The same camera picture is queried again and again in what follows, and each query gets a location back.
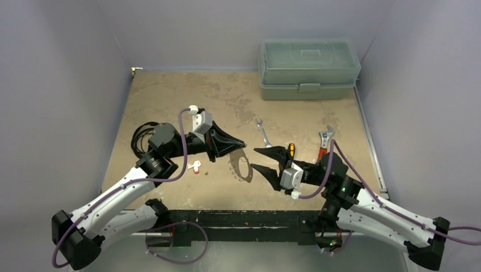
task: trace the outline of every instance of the cable clip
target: cable clip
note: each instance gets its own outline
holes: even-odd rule
[[[300,195],[301,195],[301,192],[299,192],[299,191],[292,191],[291,194],[290,194],[292,199],[299,199]]]
[[[196,115],[197,112],[199,112],[199,108],[195,105],[190,105],[189,106],[189,114],[190,115]]]

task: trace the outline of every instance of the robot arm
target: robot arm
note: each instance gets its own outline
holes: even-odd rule
[[[206,152],[215,162],[246,147],[243,141],[222,131],[204,109],[190,106],[189,113],[193,132],[185,135],[186,156]],[[150,151],[114,186],[83,207],[71,213],[61,210],[52,217],[52,240],[74,270],[89,265],[102,249],[132,233],[171,223],[168,209],[160,201],[148,201],[137,210],[119,215],[135,199],[161,184],[153,179],[168,179],[178,169],[170,158],[184,155],[182,138],[168,123],[154,128],[149,146]]]
[[[316,164],[311,164],[292,160],[286,148],[281,146],[254,150],[277,160],[279,175],[276,170],[262,165],[251,166],[269,181],[274,190],[284,190],[293,198],[308,198],[300,196],[297,191],[300,183],[321,186],[329,170],[324,191],[321,192],[326,202],[311,224],[323,230],[342,229],[364,233],[407,252],[413,262],[424,268],[439,270],[446,239],[430,230],[447,234],[449,221],[446,219],[426,218],[383,199],[362,182],[347,176],[348,166],[335,153],[328,169],[327,155]]]

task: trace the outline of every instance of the red handle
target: red handle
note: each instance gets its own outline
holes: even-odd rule
[[[322,158],[322,156],[324,156],[325,154],[327,154],[327,149],[321,147],[319,149],[319,156],[317,157],[317,161],[319,161]]]

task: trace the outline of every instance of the white wall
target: white wall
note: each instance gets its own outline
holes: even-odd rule
[[[0,4],[0,264],[49,271],[50,219],[100,192],[130,68],[98,4]]]
[[[364,56],[394,0],[99,0],[132,66],[255,69],[262,39],[351,37]]]
[[[479,14],[476,0],[396,1],[360,75],[390,197],[453,226],[481,227]],[[479,256],[447,242],[441,269],[481,271]]]

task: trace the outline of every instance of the black cable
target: black cable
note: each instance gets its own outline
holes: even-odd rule
[[[150,147],[147,149],[147,151],[144,150],[144,147],[142,146],[142,141],[147,135],[154,135],[153,131],[155,126],[157,125],[159,125],[159,123],[157,122],[147,122],[139,126],[134,131],[134,134],[132,135],[132,140],[130,142],[130,147],[132,148],[132,151],[137,158],[140,159],[142,156],[145,155],[145,153],[150,150]]]

